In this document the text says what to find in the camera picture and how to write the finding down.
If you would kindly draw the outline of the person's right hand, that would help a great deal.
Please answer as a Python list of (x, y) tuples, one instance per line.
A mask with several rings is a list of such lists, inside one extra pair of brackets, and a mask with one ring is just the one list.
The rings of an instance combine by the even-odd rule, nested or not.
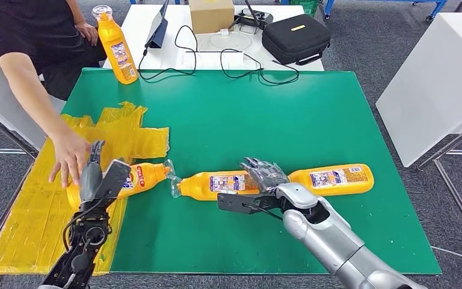
[(90, 148), (89, 142), (70, 128), (49, 132), (48, 136), (55, 151), (55, 164), (49, 174), (49, 182), (54, 182), (60, 176), (61, 186), (66, 188), (70, 176), (73, 183), (78, 185)]

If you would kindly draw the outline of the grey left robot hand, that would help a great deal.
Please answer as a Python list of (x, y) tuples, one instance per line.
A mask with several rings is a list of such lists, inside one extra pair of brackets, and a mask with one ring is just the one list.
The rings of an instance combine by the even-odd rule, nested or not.
[(102, 146), (105, 140), (96, 140), (91, 145), (87, 163), (82, 170), (79, 180), (79, 196), (81, 203), (91, 201), (95, 198), (97, 188), (102, 181), (102, 169), (100, 158)]

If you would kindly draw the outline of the person's left hand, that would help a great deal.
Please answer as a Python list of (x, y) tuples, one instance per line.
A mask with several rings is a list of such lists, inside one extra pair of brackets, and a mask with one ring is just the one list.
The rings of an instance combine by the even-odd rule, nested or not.
[(88, 24), (85, 21), (82, 21), (76, 23), (75, 28), (81, 33), (83, 38), (87, 39), (91, 43), (92, 46), (97, 45), (99, 36), (94, 26)]

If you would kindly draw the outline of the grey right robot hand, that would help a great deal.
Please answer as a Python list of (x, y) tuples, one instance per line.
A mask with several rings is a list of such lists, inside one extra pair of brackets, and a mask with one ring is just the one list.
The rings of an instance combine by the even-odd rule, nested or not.
[(290, 182), (288, 176), (276, 163), (245, 157), (240, 167), (251, 176), (261, 193), (272, 193), (279, 185)]

